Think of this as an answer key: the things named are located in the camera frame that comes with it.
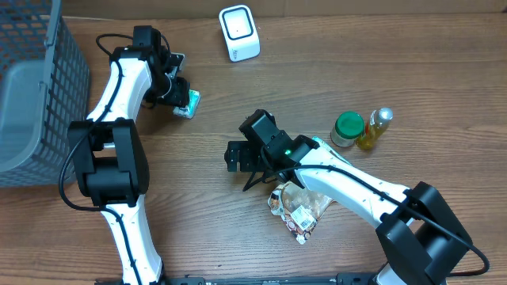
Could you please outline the small teal tissue pack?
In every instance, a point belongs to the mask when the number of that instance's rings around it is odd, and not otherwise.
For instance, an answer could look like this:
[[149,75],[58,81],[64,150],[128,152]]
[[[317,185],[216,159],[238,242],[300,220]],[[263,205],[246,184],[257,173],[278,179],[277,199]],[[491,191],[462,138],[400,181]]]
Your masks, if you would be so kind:
[[175,116],[184,117],[186,119],[192,119],[200,103],[201,95],[197,90],[189,90],[189,103],[185,107],[175,107],[173,109],[173,114]]

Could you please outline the beige bread snack bag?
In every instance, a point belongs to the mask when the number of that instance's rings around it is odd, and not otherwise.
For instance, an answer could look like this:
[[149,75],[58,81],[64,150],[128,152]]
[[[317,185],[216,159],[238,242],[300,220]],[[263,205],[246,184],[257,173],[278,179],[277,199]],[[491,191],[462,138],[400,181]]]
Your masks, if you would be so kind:
[[301,188],[291,181],[278,185],[268,198],[272,214],[281,217],[301,245],[311,237],[332,202],[329,196]]

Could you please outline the teal wipes packet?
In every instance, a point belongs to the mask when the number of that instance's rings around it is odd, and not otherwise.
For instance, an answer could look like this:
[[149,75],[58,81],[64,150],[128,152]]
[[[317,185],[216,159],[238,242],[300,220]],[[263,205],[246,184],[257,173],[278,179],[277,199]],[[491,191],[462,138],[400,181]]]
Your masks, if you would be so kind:
[[335,149],[333,149],[327,142],[325,142],[324,140],[320,139],[318,136],[313,136],[312,139],[317,142],[321,147],[323,147],[324,149],[326,149],[327,151],[329,151],[333,156],[335,156],[336,158],[340,159],[341,161],[343,161],[344,163],[348,164],[348,165],[351,165],[351,163],[349,161],[347,161],[344,157],[342,157]]

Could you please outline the green lid jar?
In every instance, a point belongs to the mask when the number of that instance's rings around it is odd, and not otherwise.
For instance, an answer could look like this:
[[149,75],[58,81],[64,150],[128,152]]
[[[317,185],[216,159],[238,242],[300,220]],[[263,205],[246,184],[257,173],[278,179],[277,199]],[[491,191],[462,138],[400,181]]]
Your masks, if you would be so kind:
[[359,113],[343,112],[336,120],[330,137],[339,147],[349,147],[364,132],[364,120]]

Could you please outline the yellow oil bottle silver cap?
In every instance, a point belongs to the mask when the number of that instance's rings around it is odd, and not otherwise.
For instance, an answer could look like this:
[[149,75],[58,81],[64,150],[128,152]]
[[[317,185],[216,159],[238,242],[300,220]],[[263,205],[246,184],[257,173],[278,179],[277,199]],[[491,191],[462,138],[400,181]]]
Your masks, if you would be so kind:
[[393,111],[388,107],[373,111],[369,121],[365,124],[364,132],[356,140],[356,145],[362,150],[373,149],[379,137],[390,126],[393,116]]

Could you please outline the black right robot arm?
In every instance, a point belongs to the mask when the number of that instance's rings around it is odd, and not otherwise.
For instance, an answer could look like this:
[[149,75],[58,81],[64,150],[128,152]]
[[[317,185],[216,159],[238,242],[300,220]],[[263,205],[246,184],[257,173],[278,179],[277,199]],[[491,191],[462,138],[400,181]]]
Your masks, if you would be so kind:
[[264,172],[329,196],[373,228],[387,263],[374,284],[444,284],[472,245],[470,235],[430,184],[408,188],[371,176],[321,139],[283,135],[264,145],[230,141],[230,172]]

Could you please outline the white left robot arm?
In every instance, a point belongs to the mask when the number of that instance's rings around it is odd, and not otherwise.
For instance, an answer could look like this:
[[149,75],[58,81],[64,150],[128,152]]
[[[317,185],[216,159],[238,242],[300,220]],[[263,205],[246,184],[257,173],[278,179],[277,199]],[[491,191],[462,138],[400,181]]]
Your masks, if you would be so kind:
[[110,77],[85,120],[67,132],[64,162],[74,166],[87,209],[105,218],[122,265],[121,284],[164,284],[164,264],[147,221],[150,171],[135,120],[143,102],[167,105],[193,118],[200,94],[179,76],[185,55],[165,47],[118,47],[110,54]]

